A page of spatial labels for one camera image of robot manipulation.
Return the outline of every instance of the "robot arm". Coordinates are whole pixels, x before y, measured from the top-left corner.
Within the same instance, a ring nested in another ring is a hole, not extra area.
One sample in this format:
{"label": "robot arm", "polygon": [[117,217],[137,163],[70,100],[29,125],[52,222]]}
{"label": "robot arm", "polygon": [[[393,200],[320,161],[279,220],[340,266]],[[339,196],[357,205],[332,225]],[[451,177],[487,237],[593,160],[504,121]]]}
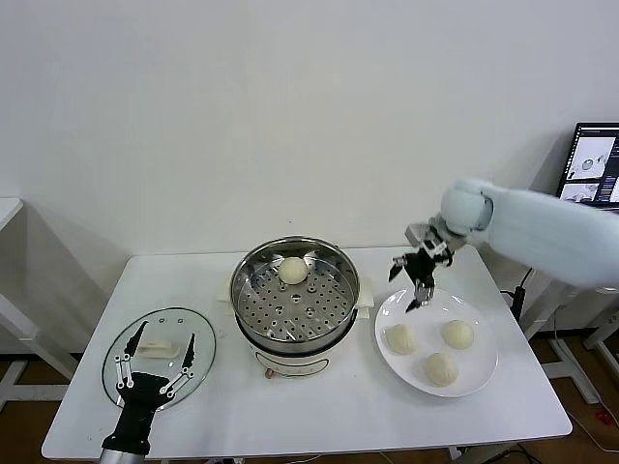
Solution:
{"label": "robot arm", "polygon": [[428,259],[435,266],[451,264],[456,249],[469,241],[488,243],[576,287],[619,285],[619,217],[530,190],[456,182],[443,195],[441,213],[428,223],[410,224],[406,237],[417,251],[399,263],[416,284],[414,307],[429,301],[433,287],[431,275],[415,269]]}

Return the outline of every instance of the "table leg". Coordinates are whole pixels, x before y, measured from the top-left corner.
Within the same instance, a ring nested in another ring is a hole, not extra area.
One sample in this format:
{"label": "table leg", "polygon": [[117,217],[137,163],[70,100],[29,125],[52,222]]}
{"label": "table leg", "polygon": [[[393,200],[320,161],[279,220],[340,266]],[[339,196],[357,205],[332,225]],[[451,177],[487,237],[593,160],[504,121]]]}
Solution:
{"label": "table leg", "polygon": [[452,461],[453,464],[483,464],[497,454],[508,450],[516,442],[499,443],[497,445],[481,445],[469,448],[468,451],[458,459]]}

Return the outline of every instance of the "monitor screen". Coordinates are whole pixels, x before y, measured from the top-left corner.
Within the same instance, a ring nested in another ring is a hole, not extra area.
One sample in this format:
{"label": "monitor screen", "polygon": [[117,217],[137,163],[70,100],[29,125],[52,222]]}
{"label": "monitor screen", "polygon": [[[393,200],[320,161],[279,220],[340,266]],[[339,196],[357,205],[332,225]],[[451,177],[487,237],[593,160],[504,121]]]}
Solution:
{"label": "monitor screen", "polygon": [[557,196],[619,208],[619,123],[579,123]]}

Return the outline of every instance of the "pot lid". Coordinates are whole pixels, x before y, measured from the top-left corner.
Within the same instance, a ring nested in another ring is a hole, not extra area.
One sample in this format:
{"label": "pot lid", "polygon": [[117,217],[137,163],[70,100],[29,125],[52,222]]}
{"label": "pot lid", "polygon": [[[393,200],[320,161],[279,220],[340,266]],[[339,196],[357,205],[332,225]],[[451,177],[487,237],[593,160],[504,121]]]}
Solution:
{"label": "pot lid", "polygon": [[[123,405],[123,400],[116,390],[115,358],[123,356],[130,338],[142,327],[143,332],[131,358],[131,371],[159,375],[170,381],[179,377],[174,389],[182,387],[169,403],[160,408],[168,409],[194,392],[206,378],[215,358],[215,333],[201,314],[182,307],[153,311],[126,327],[107,351],[102,369],[105,392],[118,406]],[[189,375],[179,376],[189,363],[192,364]]]}

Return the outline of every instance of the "white table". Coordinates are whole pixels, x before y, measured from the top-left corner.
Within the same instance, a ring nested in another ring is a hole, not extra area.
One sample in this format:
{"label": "white table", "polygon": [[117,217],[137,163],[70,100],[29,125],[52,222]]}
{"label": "white table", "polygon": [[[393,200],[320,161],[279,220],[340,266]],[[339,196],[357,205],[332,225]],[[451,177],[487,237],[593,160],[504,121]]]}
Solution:
{"label": "white table", "polygon": [[[392,256],[406,248],[347,253],[372,280],[380,305]],[[116,335],[157,308],[181,305],[204,314],[217,355],[200,387],[158,413],[149,457],[196,458],[496,444],[569,434],[572,425],[475,248],[466,246],[437,285],[478,308],[495,329],[499,365],[483,390],[444,399],[404,384],[382,361],[373,317],[359,320],[339,346],[342,361],[304,379],[267,380],[233,316],[217,303],[243,253],[137,256],[107,305],[43,445],[47,458],[95,459],[119,409],[106,397],[102,362]]]}

